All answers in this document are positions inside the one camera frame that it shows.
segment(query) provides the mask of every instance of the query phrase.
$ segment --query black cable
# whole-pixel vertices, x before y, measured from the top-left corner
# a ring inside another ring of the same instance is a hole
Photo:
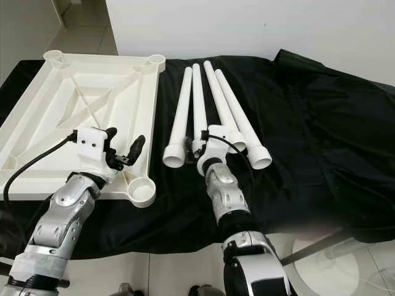
[[[20,174],[22,174],[25,170],[27,170],[29,167],[31,167],[32,165],[34,165],[36,162],[38,162],[39,160],[41,160],[42,158],[44,158],[45,156],[51,154],[52,152],[54,152],[55,150],[61,148],[63,145],[65,145],[67,142],[69,141],[75,141],[76,140],[76,135],[75,133],[72,133],[70,135],[68,135],[62,142],[58,143],[57,145],[55,145],[54,147],[48,149],[47,151],[45,151],[44,153],[40,154],[39,156],[35,157],[34,159],[30,160],[28,163],[26,163],[23,167],[21,167],[19,170],[17,170],[12,176],[11,178],[8,179],[6,185],[4,186],[3,192],[2,192],[2,196],[4,199],[4,207],[6,208],[6,211],[10,214],[11,220],[14,222],[14,224],[16,225],[18,232],[20,234],[20,238],[23,242],[24,245],[26,245],[27,240],[26,240],[26,235],[25,235],[25,231],[23,230],[22,225],[17,221],[17,219],[15,218],[14,213],[11,210],[11,206],[10,206],[10,200],[9,200],[9,189],[10,186],[12,184],[12,182],[15,181],[16,178],[18,178],[18,176]]]
[[[221,138],[221,137],[218,137],[218,136],[214,136],[212,134],[208,134],[207,137],[208,138],[213,138],[213,139],[216,139],[216,140],[219,140],[219,141],[222,141],[222,142],[228,144],[234,151],[237,152],[238,155],[241,156],[241,158],[243,159],[243,161],[245,162],[245,164],[248,167],[249,176],[251,178],[251,196],[250,196],[250,199],[249,199],[249,201],[251,201],[252,198],[255,196],[255,179],[254,179],[254,173],[252,172],[252,168],[251,168],[251,165],[248,162],[248,159],[244,156],[243,153],[241,153],[241,151],[235,145],[233,145],[231,142],[225,140],[224,138]]]

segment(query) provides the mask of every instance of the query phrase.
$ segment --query white plastic frame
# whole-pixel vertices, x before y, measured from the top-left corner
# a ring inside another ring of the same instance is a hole
[[[64,54],[49,51],[45,63],[0,128],[0,199],[9,177],[79,126],[118,129],[112,147],[127,154],[140,135],[137,162],[106,186],[102,199],[127,199],[137,207],[154,200],[148,178],[159,73],[165,57]],[[10,188],[13,200],[43,200],[79,170],[77,146],[64,147],[33,165]]]

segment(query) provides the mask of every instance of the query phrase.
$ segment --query tiled floor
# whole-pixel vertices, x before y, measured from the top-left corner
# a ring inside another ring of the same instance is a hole
[[[276,252],[280,258],[286,256],[290,252],[289,244],[293,241],[293,236],[290,234],[271,234],[268,236],[272,244],[276,248]],[[323,252],[316,253],[309,257],[303,258],[296,263],[297,271],[294,266],[286,266],[285,270],[296,292],[300,296],[313,296],[309,291],[306,291],[303,285],[300,285],[299,277],[302,271],[310,273],[309,278],[315,279],[315,282],[309,287],[325,287],[327,294],[321,295],[338,295],[348,296],[350,293],[345,293],[347,285],[358,279],[359,283],[357,290],[353,295],[355,296],[395,296],[395,240],[391,242],[383,242],[380,244],[371,244],[355,251],[353,254],[358,261],[358,269],[351,270],[349,265],[344,264],[342,257],[336,260],[326,260]],[[330,265],[336,264],[339,274],[334,274],[330,271]]]
[[[117,54],[104,0],[83,0],[82,5],[70,6],[63,18],[67,28],[59,32],[48,49],[70,53]],[[272,234],[269,238],[280,257],[289,252],[286,246],[292,239],[290,235]],[[364,269],[372,270],[372,275],[365,280],[379,285],[377,288],[372,283],[365,283],[358,295],[395,296],[395,293],[383,290],[395,290],[394,250],[395,241],[358,251],[364,258]],[[320,270],[312,263],[311,272],[319,273]],[[96,260],[75,260],[69,263],[66,276],[72,285],[68,289],[60,289],[60,296],[106,296],[116,292],[121,282],[131,283],[134,289],[142,290],[148,296],[186,296],[188,289],[195,284],[211,284],[224,290],[219,244],[187,254],[126,253]],[[6,278],[0,276],[0,285],[5,281]]]
[[[72,4],[62,17],[65,28],[58,33],[48,50],[118,54],[104,0],[84,0],[81,5]]]

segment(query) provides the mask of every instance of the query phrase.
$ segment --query black fabric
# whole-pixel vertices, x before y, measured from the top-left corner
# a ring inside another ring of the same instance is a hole
[[[273,157],[268,168],[254,171],[256,195],[247,201],[261,231],[329,221],[360,241],[395,238],[393,87],[286,51],[280,51],[273,62],[231,56],[209,60],[224,72]],[[219,241],[204,179],[196,166],[173,169],[162,163],[184,69],[203,61],[167,60],[166,71],[160,74],[150,166],[156,201],[139,209],[127,201],[98,200],[74,258],[129,251],[192,252]],[[26,73],[32,79],[41,63],[22,61],[12,72],[0,91],[3,117],[27,87]],[[208,124],[217,124],[203,69],[202,82]],[[189,122],[187,133],[193,136],[192,112]],[[245,164],[234,155],[227,159],[244,195],[249,196]],[[27,223],[39,203],[12,204]],[[11,248],[5,254],[14,255]]]

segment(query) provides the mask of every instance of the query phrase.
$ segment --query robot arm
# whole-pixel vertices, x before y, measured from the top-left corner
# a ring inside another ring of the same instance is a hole
[[[77,132],[81,172],[72,173],[51,197],[23,253],[16,256],[1,296],[54,296],[85,220],[100,190],[111,183],[124,165],[137,160],[145,138],[140,136],[127,156],[110,148],[115,128],[81,128]]]
[[[208,130],[209,134],[227,138],[224,126],[209,126]],[[279,259],[265,236],[257,231],[238,181],[226,166],[227,150],[226,143],[208,138],[197,162],[223,240],[227,296],[291,295]]]

